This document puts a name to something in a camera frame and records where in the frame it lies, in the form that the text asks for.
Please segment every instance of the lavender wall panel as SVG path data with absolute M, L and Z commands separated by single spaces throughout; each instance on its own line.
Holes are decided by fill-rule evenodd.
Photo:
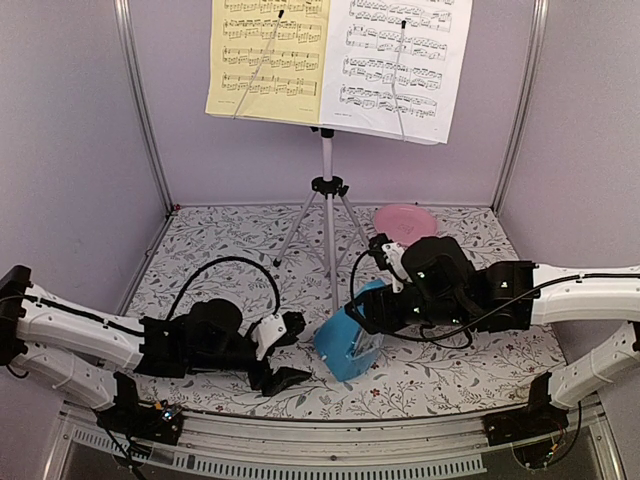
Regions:
M 502 220 L 518 252 L 567 266 L 640 263 L 638 2 L 551 2 L 531 117 Z M 569 359 L 618 325 L 558 327 Z M 640 477 L 640 372 L 600 393 Z
M 162 209 L 110 0 L 0 2 L 0 275 L 113 311 Z M 0 478 L 38 477 L 61 399 L 0 371 Z
M 211 1 L 136 0 L 132 18 L 160 155 L 182 203 L 301 201 L 321 172 L 304 127 L 212 118 Z M 450 143 L 425 147 L 339 133 L 337 174 L 356 201 L 488 205 L 513 122 L 533 1 L 474 6 Z

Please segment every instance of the pink plate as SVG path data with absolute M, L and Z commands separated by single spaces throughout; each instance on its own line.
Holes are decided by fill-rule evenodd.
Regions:
M 373 225 L 394 242 L 408 247 L 422 237 L 438 233 L 436 219 L 424 208 L 413 205 L 389 205 L 376 212 Z

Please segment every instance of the white sheet music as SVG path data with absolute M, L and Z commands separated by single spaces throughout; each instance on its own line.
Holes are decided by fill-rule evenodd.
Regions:
M 333 0 L 320 124 L 400 138 L 399 111 L 407 140 L 446 143 L 472 4 Z

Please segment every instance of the metal frame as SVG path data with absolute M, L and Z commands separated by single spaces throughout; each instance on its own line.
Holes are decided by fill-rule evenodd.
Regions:
M 138 113 L 138 121 L 142 131 L 149 166 L 151 167 L 151 174 L 153 175 L 154 182 L 158 189 L 158 195 L 160 196 L 165 212 L 169 214 L 173 211 L 174 202 L 171 198 L 169 183 L 167 182 L 162 161 L 160 160 L 160 153 L 158 152 L 156 138 L 151 125 L 151 116 L 149 115 L 149 108 L 144 94 L 133 34 L 133 25 L 131 23 L 129 0 L 114 0 L 114 3 L 118 34 L 120 35 L 120 43 L 127 67 L 127 76 L 129 77 L 133 102 L 136 107 L 136 112 Z
M 133 24 L 131 21 L 131 11 L 129 8 L 129 0 L 114 0 L 116 19 L 118 24 L 118 32 L 122 43 L 122 49 L 127 65 L 127 74 L 131 84 L 132 95 L 140 128 L 143 133 L 145 148 L 149 158 L 149 164 L 154 177 L 154 181 L 158 188 L 158 193 L 162 200 L 163 206 L 167 213 L 173 210 L 174 202 L 171 197 L 169 185 L 167 182 L 158 147 L 153 133 L 149 109 L 147 107 L 146 97 L 143 89 L 140 66 L 138 64 L 137 51 L 135 46 L 135 38 L 133 32 Z M 514 168 L 516 166 L 518 154 L 522 145 L 524 129 L 529 113 L 531 98 L 533 93 L 534 82 L 542 46 L 544 43 L 544 34 L 546 30 L 547 16 L 549 11 L 549 0 L 535 0 L 533 21 L 531 25 L 531 35 L 529 39 L 529 48 L 527 52 L 525 73 L 523 76 L 522 89 L 518 102 L 518 109 L 514 118 L 514 124 L 509 137 L 507 152 L 500 171 L 498 183 L 493 194 L 491 209 L 500 216 L 504 208 L 507 192 L 511 179 L 513 177 Z
M 398 420 L 292 421 L 187 412 L 178 446 L 154 445 L 148 463 L 215 478 L 247 477 L 239 472 L 254 468 L 279 470 L 284 473 L 282 478 L 291 480 L 300 478 L 301 470 L 309 472 L 310 478 L 320 479 L 326 473 L 324 478 L 334 480 L 342 478 L 342 472 L 352 472 L 352 478 L 360 479 L 378 478 L 374 472 L 392 470 L 393 478 L 401 480 L 429 478 L 417 477 L 419 468 L 481 459 L 485 453 L 548 437 L 490 447 L 482 429 L 484 414 L 479 411 Z M 573 411 L 569 430 L 576 428 L 576 421 L 577 412 Z M 623 480 L 620 458 L 596 395 L 583 402 L 582 426 L 583 432 L 593 437 L 602 478 Z M 95 425 L 91 411 L 66 403 L 58 420 L 45 480 L 61 478 L 72 442 L 115 453 L 104 431 Z M 213 471 L 216 465 L 228 467 L 227 475 Z M 462 472 L 456 473 L 454 476 L 460 476 Z
M 529 116 L 533 88 L 540 64 L 542 46 L 544 44 L 544 34 L 547 26 L 547 16 L 549 13 L 549 0 L 535 0 L 533 11 L 533 23 L 531 24 L 531 36 L 529 39 L 529 51 L 527 53 L 525 74 L 518 102 L 518 110 L 513 124 L 513 129 L 509 137 L 507 153 L 502 164 L 498 185 L 493 195 L 491 209 L 497 217 L 500 217 L 509 191 L 509 185 L 513 178 L 518 155 L 522 147 L 524 130 Z

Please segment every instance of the yellow sheet music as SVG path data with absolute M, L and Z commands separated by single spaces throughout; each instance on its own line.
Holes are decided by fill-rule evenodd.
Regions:
M 328 19 L 329 0 L 213 0 L 206 112 L 234 115 L 251 85 L 238 117 L 317 125 Z

